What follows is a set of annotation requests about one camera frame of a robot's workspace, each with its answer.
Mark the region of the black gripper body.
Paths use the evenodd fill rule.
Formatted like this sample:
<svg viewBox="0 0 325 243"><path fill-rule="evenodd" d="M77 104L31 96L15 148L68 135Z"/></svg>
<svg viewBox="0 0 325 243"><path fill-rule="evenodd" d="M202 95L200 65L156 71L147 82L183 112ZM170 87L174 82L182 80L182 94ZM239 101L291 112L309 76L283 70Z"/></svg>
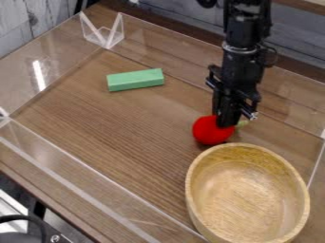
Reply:
<svg viewBox="0 0 325 243"><path fill-rule="evenodd" d="M222 50L222 66L209 65L206 84L213 91L235 95L241 99L241 116L254 120L262 100L258 83L262 81L266 49L223 47Z"/></svg>

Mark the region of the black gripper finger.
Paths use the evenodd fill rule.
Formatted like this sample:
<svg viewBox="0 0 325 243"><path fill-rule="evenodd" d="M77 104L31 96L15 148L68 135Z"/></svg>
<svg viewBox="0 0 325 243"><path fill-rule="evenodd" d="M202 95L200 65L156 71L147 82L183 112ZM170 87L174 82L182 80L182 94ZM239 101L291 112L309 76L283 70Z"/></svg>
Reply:
<svg viewBox="0 0 325 243"><path fill-rule="evenodd" d="M213 92L213 113L217 125L227 128L238 124L241 113L241 99L235 95L226 95L221 90Z"/></svg>

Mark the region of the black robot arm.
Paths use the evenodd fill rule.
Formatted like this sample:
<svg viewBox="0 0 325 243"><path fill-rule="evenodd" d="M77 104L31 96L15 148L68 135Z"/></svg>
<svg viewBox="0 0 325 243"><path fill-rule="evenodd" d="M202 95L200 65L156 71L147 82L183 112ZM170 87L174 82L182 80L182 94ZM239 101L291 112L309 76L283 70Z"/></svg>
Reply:
<svg viewBox="0 0 325 243"><path fill-rule="evenodd" d="M213 89L215 125L227 128L239 118L254 120L262 100L258 84L263 71L274 66L269 51L277 50L263 40L271 28L270 0L225 0L222 66L209 66L206 84Z"/></svg>

